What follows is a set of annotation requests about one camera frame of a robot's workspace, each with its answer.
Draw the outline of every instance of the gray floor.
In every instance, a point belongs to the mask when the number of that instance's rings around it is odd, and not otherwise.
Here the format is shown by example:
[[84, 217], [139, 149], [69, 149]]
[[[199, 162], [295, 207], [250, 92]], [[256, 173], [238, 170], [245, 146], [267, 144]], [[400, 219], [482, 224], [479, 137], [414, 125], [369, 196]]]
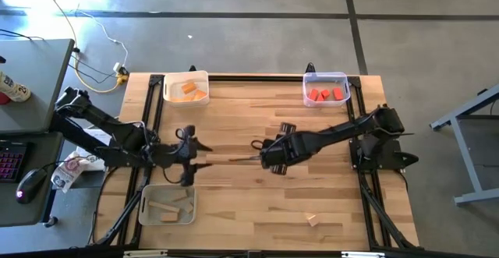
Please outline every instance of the gray floor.
[[[42, 37], [71, 37], [61, 17], [43, 13], [50, 0], [3, 0], [37, 8], [29, 16], [0, 16], [0, 27]], [[65, 9], [162, 12], [347, 13], [345, 0], [58, 0]], [[358, 13], [498, 14], [498, 0], [354, 0]], [[123, 51], [105, 39], [91, 19], [70, 18], [86, 60], [111, 71]], [[132, 72], [178, 72], [195, 64], [210, 72], [303, 72], [358, 74], [346, 19], [101, 18], [111, 37], [130, 50]], [[381, 75], [390, 106], [414, 136], [405, 151], [419, 156], [407, 171], [409, 197], [421, 246], [455, 253], [499, 256], [499, 201], [456, 207], [452, 197], [472, 191], [451, 129], [433, 133], [428, 124], [499, 83], [496, 21], [359, 21], [369, 74]], [[82, 87], [69, 69], [65, 86]], [[102, 89], [112, 87], [103, 83]], [[119, 113], [124, 87], [92, 95], [111, 115]], [[499, 176], [499, 171], [487, 174]], [[499, 181], [488, 183], [499, 186]], [[96, 190], [73, 190], [56, 198], [55, 228], [0, 229], [0, 253], [83, 246]], [[25, 239], [19, 243], [19, 237]]]

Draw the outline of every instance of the wooden tabletop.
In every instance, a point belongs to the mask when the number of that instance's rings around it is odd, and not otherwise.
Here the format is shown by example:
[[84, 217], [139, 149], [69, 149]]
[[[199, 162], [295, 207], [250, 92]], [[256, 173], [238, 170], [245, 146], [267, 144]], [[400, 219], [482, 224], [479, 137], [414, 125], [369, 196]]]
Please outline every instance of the wooden tabletop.
[[[131, 74], [120, 121], [141, 119], [149, 76]], [[385, 103], [379, 76], [361, 76], [361, 82], [368, 112]], [[199, 140], [214, 149], [201, 159], [215, 165], [196, 174], [196, 220], [188, 225], [144, 226], [140, 248], [368, 249], [359, 182], [350, 168], [346, 141], [325, 147], [310, 160], [288, 168], [286, 176], [263, 170], [258, 161], [228, 161], [256, 154], [250, 142], [275, 138], [281, 122], [294, 123], [298, 130], [320, 130], [346, 122], [346, 106], [306, 108], [302, 84], [293, 82], [210, 82], [210, 99], [201, 108], [165, 104], [159, 130], [163, 142], [177, 143], [175, 129], [193, 124]], [[180, 165], [174, 165], [167, 170], [168, 177], [178, 178], [180, 171]], [[98, 238], [123, 208], [129, 175], [130, 169], [120, 168], [104, 188], [97, 217]], [[151, 183], [167, 183], [160, 168], [154, 169]], [[380, 171], [380, 183], [387, 213], [417, 245], [402, 178], [392, 171]], [[304, 213], [317, 214], [320, 223], [310, 227]], [[380, 241], [376, 216], [373, 221]]]

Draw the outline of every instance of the computer mouse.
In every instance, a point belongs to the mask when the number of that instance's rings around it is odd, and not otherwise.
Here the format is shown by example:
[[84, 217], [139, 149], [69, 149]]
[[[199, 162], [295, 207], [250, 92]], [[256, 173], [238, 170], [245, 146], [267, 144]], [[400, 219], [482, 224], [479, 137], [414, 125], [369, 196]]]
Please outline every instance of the computer mouse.
[[32, 169], [26, 173], [17, 186], [17, 202], [22, 204], [30, 203], [37, 196], [46, 178], [47, 172], [42, 168]]

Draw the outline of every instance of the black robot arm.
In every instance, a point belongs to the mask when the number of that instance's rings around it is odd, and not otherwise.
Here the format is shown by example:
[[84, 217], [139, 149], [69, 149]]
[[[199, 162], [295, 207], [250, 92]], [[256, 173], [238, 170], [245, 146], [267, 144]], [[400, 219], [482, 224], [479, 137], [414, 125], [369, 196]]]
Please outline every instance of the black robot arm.
[[323, 129], [319, 132], [296, 131], [291, 124], [281, 125], [281, 134], [275, 140], [264, 140], [260, 148], [260, 160], [263, 168], [272, 168], [273, 173], [285, 174], [285, 167], [306, 161], [328, 145], [369, 134], [372, 143], [366, 148], [367, 154], [375, 154], [381, 144], [399, 137], [404, 132], [404, 126], [398, 118], [395, 109], [378, 107], [368, 115], [354, 122]]
[[112, 136], [110, 146], [69, 138], [83, 149], [102, 158], [106, 166], [148, 168], [158, 165], [162, 168], [169, 168], [172, 164], [181, 164], [184, 173], [180, 184], [191, 186], [194, 183], [194, 174], [197, 169], [209, 165], [190, 163], [197, 157], [198, 150], [211, 151], [211, 148], [204, 146], [195, 137], [194, 125], [176, 130], [179, 143], [164, 144], [158, 134], [147, 129], [143, 122], [123, 123], [93, 106], [85, 90], [66, 88], [55, 106], [55, 114], [60, 118], [59, 121], [67, 121], [67, 118], [82, 118]]

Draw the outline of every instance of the rgb keyboard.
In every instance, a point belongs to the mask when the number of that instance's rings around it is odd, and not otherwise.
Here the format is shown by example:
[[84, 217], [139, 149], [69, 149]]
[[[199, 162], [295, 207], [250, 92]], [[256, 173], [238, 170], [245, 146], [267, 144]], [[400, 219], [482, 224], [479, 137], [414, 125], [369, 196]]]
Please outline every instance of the rgb keyboard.
[[0, 140], [0, 182], [19, 182], [27, 143]]

